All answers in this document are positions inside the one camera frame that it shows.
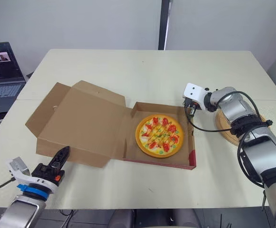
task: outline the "pizza box lid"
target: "pizza box lid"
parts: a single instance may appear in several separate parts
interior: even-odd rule
[[[37,154],[52,157],[69,145],[68,161],[103,167],[122,160],[130,111],[124,96],[107,89],[56,83],[26,126],[37,137]]]

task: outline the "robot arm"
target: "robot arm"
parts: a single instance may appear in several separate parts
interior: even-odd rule
[[[0,228],[34,227],[46,200],[54,194],[64,177],[61,170],[69,156],[69,146],[59,150],[48,165],[40,163],[30,175],[30,172],[17,157],[7,162],[12,176],[19,182],[18,188],[23,191],[17,195],[0,219]]]
[[[187,117],[192,117],[196,109],[210,112],[216,111],[217,108],[222,110],[231,125],[230,132],[240,139],[239,164],[250,181],[265,189],[265,196],[276,219],[276,137],[268,128],[272,122],[261,121],[254,102],[251,100],[257,113],[240,95],[246,95],[245,93],[232,87],[213,93],[207,92],[208,90],[187,84],[184,107],[191,108]]]

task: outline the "pizza box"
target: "pizza box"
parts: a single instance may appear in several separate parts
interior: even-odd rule
[[[135,139],[139,122],[152,114],[175,118],[184,130],[181,149],[168,158],[151,157]],[[122,95],[85,81],[70,87],[56,83],[26,122],[37,137],[36,153],[53,157],[70,146],[70,162],[103,167],[110,159],[193,169],[196,167],[193,128],[184,108],[136,102],[127,108]]]

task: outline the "white table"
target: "white table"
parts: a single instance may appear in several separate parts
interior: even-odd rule
[[[50,50],[18,99],[43,99],[56,82],[72,86],[79,80],[127,101],[181,99],[188,82],[211,91],[233,86],[255,100],[276,100],[275,84],[249,51],[84,49]]]

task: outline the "toy pizza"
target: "toy pizza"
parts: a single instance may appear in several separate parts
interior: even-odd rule
[[[144,118],[136,128],[136,142],[146,154],[167,158],[179,151],[184,132],[174,118],[158,114]]]

